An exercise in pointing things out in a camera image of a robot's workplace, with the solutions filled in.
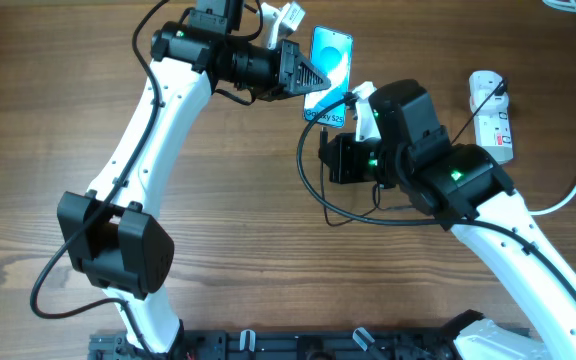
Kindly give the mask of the smartphone with teal screen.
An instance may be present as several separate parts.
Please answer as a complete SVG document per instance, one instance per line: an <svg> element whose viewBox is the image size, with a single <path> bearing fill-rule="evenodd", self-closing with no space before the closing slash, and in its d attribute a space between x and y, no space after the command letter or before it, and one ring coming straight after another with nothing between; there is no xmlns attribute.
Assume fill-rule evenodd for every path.
<svg viewBox="0 0 576 360"><path fill-rule="evenodd" d="M322 110L341 100L349 90L354 39L338 30L316 26L311 41L311 62L329 79L326 90L307 94L303 118L311 121Z"/></svg>

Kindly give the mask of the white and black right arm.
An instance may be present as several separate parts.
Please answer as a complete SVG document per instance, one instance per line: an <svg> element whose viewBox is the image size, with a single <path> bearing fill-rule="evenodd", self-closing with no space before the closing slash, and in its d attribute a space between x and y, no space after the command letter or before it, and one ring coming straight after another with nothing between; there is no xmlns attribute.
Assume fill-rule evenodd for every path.
<svg viewBox="0 0 576 360"><path fill-rule="evenodd" d="M319 150L334 183L399 188L501 282L554 359L576 359L576 273L540 230L513 181L475 144L452 144L415 80L365 82L341 100L353 134Z"/></svg>

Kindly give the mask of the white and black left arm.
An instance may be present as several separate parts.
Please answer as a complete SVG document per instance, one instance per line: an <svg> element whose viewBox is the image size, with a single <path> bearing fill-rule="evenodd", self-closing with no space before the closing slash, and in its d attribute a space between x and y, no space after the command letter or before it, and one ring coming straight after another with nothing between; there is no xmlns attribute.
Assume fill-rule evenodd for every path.
<svg viewBox="0 0 576 360"><path fill-rule="evenodd" d="M259 4L258 29L240 35L245 3L200 1L153 35L147 81L117 148L82 195L65 193L57 217L62 253L114 304L126 332L95 336L93 359L181 359L182 321L164 286L174 243L158 222L164 188L194 121L224 83L253 100L329 88L291 35L296 2Z"/></svg>

